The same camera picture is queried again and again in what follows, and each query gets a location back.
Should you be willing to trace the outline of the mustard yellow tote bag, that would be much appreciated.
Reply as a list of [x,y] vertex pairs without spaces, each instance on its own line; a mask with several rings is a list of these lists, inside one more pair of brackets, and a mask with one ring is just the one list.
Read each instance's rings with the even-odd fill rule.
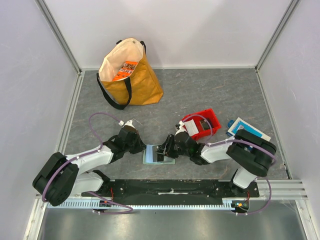
[[[122,80],[112,81],[126,61],[138,62],[133,73]],[[147,59],[144,41],[135,38],[119,40],[104,57],[96,80],[105,100],[115,109],[158,103],[164,91]]]

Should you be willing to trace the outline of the red plastic bin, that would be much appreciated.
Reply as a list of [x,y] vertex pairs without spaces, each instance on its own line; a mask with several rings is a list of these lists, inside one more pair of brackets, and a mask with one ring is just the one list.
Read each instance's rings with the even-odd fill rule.
[[181,120],[184,129],[195,141],[205,140],[207,143],[221,128],[221,124],[212,108],[186,115]]

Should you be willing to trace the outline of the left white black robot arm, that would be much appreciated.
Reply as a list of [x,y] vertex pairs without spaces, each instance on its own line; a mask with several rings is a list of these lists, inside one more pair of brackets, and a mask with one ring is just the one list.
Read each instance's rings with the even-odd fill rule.
[[146,149],[139,132],[132,125],[124,125],[117,135],[98,147],[77,154],[53,153],[32,182],[44,202],[56,207],[69,196],[95,192],[106,196],[110,184],[94,168],[111,164],[125,153],[137,154]]

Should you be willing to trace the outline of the white credit card stack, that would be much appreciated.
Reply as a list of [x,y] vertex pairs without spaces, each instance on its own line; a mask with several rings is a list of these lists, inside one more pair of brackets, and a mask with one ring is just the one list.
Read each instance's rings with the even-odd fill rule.
[[190,136],[194,136],[199,133],[196,123],[193,119],[185,121],[184,126]]

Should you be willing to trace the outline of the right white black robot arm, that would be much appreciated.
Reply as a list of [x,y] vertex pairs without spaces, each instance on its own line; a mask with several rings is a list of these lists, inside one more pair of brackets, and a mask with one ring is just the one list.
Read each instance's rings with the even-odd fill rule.
[[242,196],[251,182],[257,177],[266,177],[269,168],[275,163],[277,147],[245,129],[240,129],[232,137],[215,143],[200,143],[192,139],[185,130],[170,134],[166,141],[157,147],[158,159],[188,157],[201,166],[217,161],[232,159],[240,165],[229,191],[235,197]]

